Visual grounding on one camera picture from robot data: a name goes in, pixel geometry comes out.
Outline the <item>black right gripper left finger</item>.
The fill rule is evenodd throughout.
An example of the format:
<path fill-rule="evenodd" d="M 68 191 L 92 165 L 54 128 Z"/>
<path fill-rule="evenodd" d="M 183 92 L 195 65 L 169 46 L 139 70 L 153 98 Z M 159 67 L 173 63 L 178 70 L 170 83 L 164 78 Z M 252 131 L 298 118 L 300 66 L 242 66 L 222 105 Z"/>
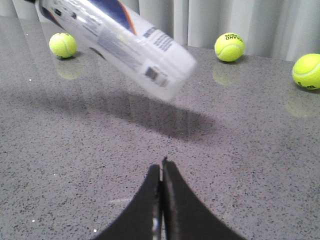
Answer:
<path fill-rule="evenodd" d="M 152 165 L 138 192 L 96 240 L 159 240 L 161 238 L 160 166 Z"/>

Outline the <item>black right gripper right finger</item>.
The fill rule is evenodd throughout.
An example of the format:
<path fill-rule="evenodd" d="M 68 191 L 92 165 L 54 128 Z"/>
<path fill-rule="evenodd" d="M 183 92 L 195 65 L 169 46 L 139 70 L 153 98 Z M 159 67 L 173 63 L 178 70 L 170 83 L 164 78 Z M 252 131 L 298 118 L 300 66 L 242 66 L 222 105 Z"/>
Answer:
<path fill-rule="evenodd" d="M 177 165 L 162 161 L 163 213 L 168 240 L 243 240 L 213 215 L 189 188 Z"/>

